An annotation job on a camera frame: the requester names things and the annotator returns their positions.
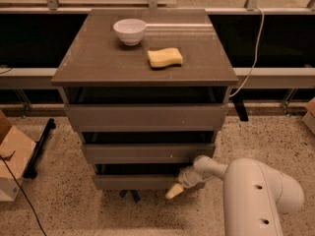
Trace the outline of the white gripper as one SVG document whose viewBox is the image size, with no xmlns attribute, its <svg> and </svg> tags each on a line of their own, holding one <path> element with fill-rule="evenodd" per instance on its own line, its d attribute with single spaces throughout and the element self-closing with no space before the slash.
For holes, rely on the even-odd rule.
<svg viewBox="0 0 315 236">
<path fill-rule="evenodd" d="M 184 188 L 189 189 L 201 182 L 201 176 L 195 171 L 193 166 L 181 168 L 178 175 L 179 183 L 174 183 L 166 192 L 165 197 L 169 200 L 184 191 Z"/>
</svg>

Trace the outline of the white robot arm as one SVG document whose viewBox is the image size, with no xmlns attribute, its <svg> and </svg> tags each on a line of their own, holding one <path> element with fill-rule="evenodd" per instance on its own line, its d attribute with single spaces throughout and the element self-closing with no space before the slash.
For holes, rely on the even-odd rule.
<svg viewBox="0 0 315 236">
<path fill-rule="evenodd" d="M 284 236 L 279 215 L 301 210 L 304 193 L 292 177 L 252 158 L 221 164 L 200 155 L 180 170 L 172 199 L 212 178 L 222 180 L 225 236 Z"/>
</svg>

